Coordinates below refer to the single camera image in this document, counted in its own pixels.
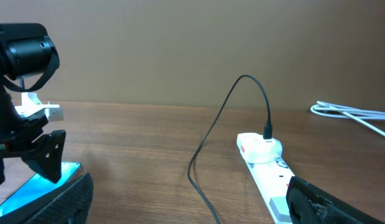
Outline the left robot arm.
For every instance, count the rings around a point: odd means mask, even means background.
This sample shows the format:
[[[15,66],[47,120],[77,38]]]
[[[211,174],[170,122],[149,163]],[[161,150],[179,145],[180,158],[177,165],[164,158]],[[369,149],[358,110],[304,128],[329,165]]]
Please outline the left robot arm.
[[[44,134],[46,115],[23,118],[8,93],[41,89],[59,65],[57,49],[42,24],[0,24],[0,185],[5,181],[5,158],[21,158],[52,183],[62,176],[66,132]]]

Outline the smartphone with cyan screen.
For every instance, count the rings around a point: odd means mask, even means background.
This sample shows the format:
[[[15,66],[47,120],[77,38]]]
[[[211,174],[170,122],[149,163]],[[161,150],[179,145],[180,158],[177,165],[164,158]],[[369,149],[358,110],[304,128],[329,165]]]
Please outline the smartphone with cyan screen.
[[[0,203],[0,217],[63,186],[68,181],[71,181],[73,177],[76,177],[77,172],[82,171],[82,167],[79,162],[62,162],[62,176],[57,183],[52,183],[39,174],[34,174]]]

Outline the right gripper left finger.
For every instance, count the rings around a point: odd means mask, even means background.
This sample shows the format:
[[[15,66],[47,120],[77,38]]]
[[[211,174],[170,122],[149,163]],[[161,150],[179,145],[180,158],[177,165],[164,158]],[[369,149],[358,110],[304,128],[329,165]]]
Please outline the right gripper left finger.
[[[85,173],[0,217],[0,224],[85,224],[93,200],[93,179]]]

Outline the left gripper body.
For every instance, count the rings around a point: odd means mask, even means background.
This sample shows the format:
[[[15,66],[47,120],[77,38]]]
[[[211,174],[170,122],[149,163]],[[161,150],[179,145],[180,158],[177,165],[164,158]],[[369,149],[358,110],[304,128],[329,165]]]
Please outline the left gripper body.
[[[21,118],[11,96],[0,84],[0,156],[24,156],[35,151],[41,144],[37,138],[48,122],[44,115]]]

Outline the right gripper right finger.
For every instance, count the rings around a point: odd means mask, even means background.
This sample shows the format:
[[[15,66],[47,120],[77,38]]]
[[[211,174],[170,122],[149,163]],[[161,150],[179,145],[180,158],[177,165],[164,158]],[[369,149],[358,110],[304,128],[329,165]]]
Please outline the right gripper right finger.
[[[293,224],[385,224],[297,176],[286,201]]]

